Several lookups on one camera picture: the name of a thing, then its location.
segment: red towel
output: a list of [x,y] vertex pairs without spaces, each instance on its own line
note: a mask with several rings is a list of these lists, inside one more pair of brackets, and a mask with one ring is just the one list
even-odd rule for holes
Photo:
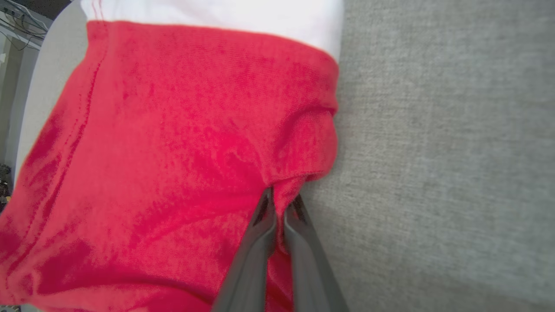
[[[0,216],[0,303],[209,311],[263,190],[282,215],[331,169],[337,63],[273,34],[107,20]],[[282,250],[267,290],[292,311]]]

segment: red cloth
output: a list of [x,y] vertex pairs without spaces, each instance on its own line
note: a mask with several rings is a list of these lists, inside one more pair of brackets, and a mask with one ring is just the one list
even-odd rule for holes
[[[336,154],[338,67],[285,38],[89,22],[0,216],[0,303],[209,311],[263,190],[280,215]],[[270,259],[267,311],[292,311]]]

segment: white fabric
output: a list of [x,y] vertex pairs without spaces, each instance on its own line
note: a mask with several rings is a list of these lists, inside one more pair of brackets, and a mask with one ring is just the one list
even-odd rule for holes
[[183,24],[274,34],[339,60],[343,0],[82,0],[89,21]]

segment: cable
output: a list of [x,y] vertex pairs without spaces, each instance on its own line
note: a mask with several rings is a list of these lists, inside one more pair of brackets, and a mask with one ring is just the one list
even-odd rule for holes
[[9,41],[11,44],[13,44],[13,46],[16,48],[17,51],[21,51],[21,50],[23,50],[23,49],[25,49],[25,48],[29,48],[29,49],[33,49],[33,50],[40,51],[39,49],[37,49],[37,48],[35,48],[35,47],[30,47],[30,46],[29,46],[29,42],[31,42],[31,38],[29,38],[29,40],[27,40],[27,44],[26,44],[23,48],[18,49],[17,46],[13,43],[13,41],[11,41],[11,40],[9,39],[8,35],[6,35],[3,31],[0,31],[0,33],[2,33],[2,34],[6,37],[6,40],[7,40],[7,41]]
[[17,24],[16,24],[16,25],[12,25],[9,21],[7,21],[7,20],[5,20],[5,19],[3,19],[3,18],[1,18],[1,17],[0,17],[0,21],[2,21],[2,22],[4,22],[4,23],[8,24],[8,26],[13,27],[14,29],[16,29],[16,30],[18,30],[18,31],[20,31],[20,32],[23,32],[23,33],[25,33],[25,34],[28,34],[28,35],[30,35],[30,36],[33,36],[34,38],[37,38],[37,39],[39,39],[39,40],[44,40],[44,37],[37,36],[37,35],[35,35],[35,34],[33,34],[33,33],[30,33],[30,32],[28,32],[28,31],[26,31],[25,29],[20,29],[20,28],[19,28],[19,25],[17,25]]
[[32,34],[43,36],[43,38],[44,38],[44,36],[46,36],[46,33],[37,33],[35,31],[32,31],[32,30],[28,29],[27,27],[25,27],[25,23],[27,23],[27,25],[31,25],[31,24],[29,22],[24,21],[24,19],[25,19],[25,15],[22,15],[21,18],[19,19],[21,21],[21,27],[23,27],[23,29],[25,29],[26,31],[28,31]]
[[43,25],[44,25],[43,30],[44,30],[44,31],[48,31],[48,27],[46,26],[46,24],[45,24],[43,21],[39,21],[39,20],[37,20],[36,18],[34,18],[33,15],[31,14],[31,12],[29,11],[29,9],[28,9],[27,7],[22,6],[21,4],[19,4],[19,3],[17,3],[17,2],[13,2],[12,0],[6,0],[6,1],[9,2],[9,3],[11,3],[11,4],[13,4],[13,5],[16,6],[16,7],[24,8],[25,11],[27,11],[27,14],[29,15],[29,17],[30,17],[32,20],[34,20],[34,21],[37,22],[37,23],[43,24]]
[[[11,4],[11,3],[9,3],[9,2],[8,2],[8,4],[12,6],[13,10],[16,10],[16,11],[21,12],[21,14],[22,14],[22,18],[21,18],[21,19],[22,19],[22,20],[23,20],[23,18],[27,15],[27,13],[26,13],[24,10],[22,10],[21,8],[16,7],[16,6],[14,6],[13,4]],[[31,18],[30,18],[30,20],[31,20],[31,22],[33,22],[33,24],[32,24],[33,26],[35,26],[35,27],[39,28],[40,30],[46,32],[46,30],[45,30],[41,25],[39,25],[35,20],[33,20],[33,19],[31,19]]]
[[17,20],[16,20],[16,18],[15,18],[14,16],[11,16],[11,17],[12,17],[12,21],[13,21],[13,23],[14,23],[15,25],[21,26],[21,28],[24,29],[24,30],[18,29],[19,31],[22,31],[22,32],[24,32],[24,33],[26,33],[26,34],[30,34],[30,35],[35,36],[35,37],[39,37],[39,36],[40,36],[40,37],[41,37],[41,40],[44,39],[44,35],[46,35],[46,33],[37,33],[37,32],[34,32],[34,31],[30,30],[30,29],[27,29],[27,28],[25,27],[25,24],[23,24],[23,18],[25,18],[25,15],[21,16],[21,19],[20,19],[21,25],[17,23]]

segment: gray couch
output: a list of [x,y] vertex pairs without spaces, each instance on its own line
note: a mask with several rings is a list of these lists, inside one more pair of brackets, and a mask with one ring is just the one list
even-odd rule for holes
[[[87,46],[40,52],[18,164]],[[339,155],[302,191],[352,311],[555,311],[555,2],[345,0]]]

